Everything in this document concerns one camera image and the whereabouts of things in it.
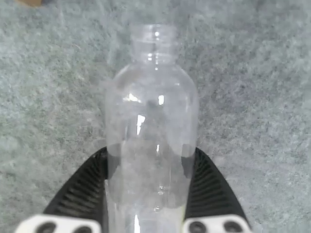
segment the gray carpet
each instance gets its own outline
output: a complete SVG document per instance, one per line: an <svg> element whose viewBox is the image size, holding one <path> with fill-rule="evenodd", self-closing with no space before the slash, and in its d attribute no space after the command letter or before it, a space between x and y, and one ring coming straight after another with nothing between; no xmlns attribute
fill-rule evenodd
<svg viewBox="0 0 311 233"><path fill-rule="evenodd" d="M100 84L129 62L129 22L182 32L198 146L256 232L310 232L310 0L0 1L0 232L104 146Z"/></svg>

